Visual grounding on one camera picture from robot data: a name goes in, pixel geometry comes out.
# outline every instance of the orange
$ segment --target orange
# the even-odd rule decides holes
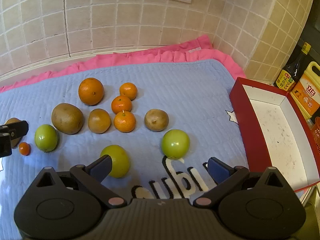
[[[111,102],[111,109],[115,114],[119,113],[122,110],[131,111],[131,100],[125,96],[118,96]]]
[[[128,82],[121,85],[119,92],[121,96],[126,96],[132,101],[136,98],[138,89],[134,84]]]
[[[104,95],[102,83],[96,78],[86,78],[78,89],[79,97],[82,102],[89,106],[96,105]]]
[[[89,130],[93,133],[104,133],[111,124],[110,115],[106,110],[97,108],[91,111],[88,120]]]
[[[113,124],[120,132],[131,132],[136,126],[136,118],[133,113],[122,110],[116,114]]]

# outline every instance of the orange container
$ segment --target orange container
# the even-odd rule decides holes
[[[311,133],[316,141],[318,151],[320,152],[320,117],[317,116],[315,122],[315,125],[311,129]]]

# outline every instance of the soy sauce bottle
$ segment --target soy sauce bottle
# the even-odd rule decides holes
[[[290,92],[303,74],[302,63],[306,58],[310,44],[304,43],[299,56],[291,64],[285,65],[273,85],[277,88]]]

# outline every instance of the light blue quilt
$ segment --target light blue quilt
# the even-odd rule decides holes
[[[96,106],[83,104],[78,96],[79,84],[88,77],[99,79],[105,88],[105,96]],[[113,120],[111,102],[125,82],[138,88],[132,102],[137,120],[134,131],[121,133],[112,124],[104,134],[90,132],[90,111],[103,108]],[[185,197],[193,201],[215,186],[206,171],[212,156],[230,166],[248,167],[238,125],[228,114],[233,112],[229,93],[234,82],[220,62],[203,60],[99,68],[1,93],[0,124],[12,117],[26,120],[29,132],[23,141],[32,151],[25,157],[14,149],[11,156],[0,159],[0,239],[21,238],[13,220],[14,208],[44,166],[68,171],[76,164],[88,165],[111,144],[127,151],[131,168],[124,178],[107,177],[102,183],[127,200]],[[84,126],[75,135],[59,132],[58,147],[43,153],[34,144],[35,131],[41,124],[51,124],[53,108],[64,102],[81,109]],[[164,131],[152,132],[144,126],[144,115],[152,108],[168,113],[170,122]],[[190,136],[190,150],[183,159],[173,161],[161,153],[161,138],[170,129],[184,130]]]

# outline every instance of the yellow-green fruit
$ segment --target yellow-green fruit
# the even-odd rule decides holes
[[[111,177],[120,178],[129,171],[130,159],[121,146],[109,145],[102,150],[100,157],[103,155],[109,155],[112,159],[112,170],[109,173]]]

